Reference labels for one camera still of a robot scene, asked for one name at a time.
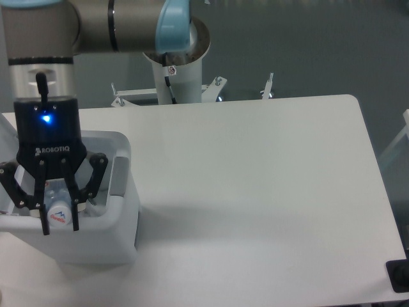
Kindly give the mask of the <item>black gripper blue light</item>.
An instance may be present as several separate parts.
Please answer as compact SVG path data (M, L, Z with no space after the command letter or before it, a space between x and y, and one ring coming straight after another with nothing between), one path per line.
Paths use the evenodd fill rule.
M108 165L106 154L88 152L86 157L77 99L51 100L45 107L36 101L14 102L13 106L19 138L18 162L1 163L1 185L17 208L39 211L42 232L49 235L45 181L64 178L71 199L73 231L78 231L78 206L98 194ZM85 158L93 171L85 187L79 189L74 173ZM33 195L15 179L19 164L34 177Z

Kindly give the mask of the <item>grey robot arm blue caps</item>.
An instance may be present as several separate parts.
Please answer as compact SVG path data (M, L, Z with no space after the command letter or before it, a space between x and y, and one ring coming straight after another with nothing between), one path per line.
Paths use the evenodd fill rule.
M19 149L1 165L18 208L50 233L45 183L62 179L74 230L78 206L94 198L108 160L82 142L73 58L86 52L181 52L190 44L188 1L2 1Z

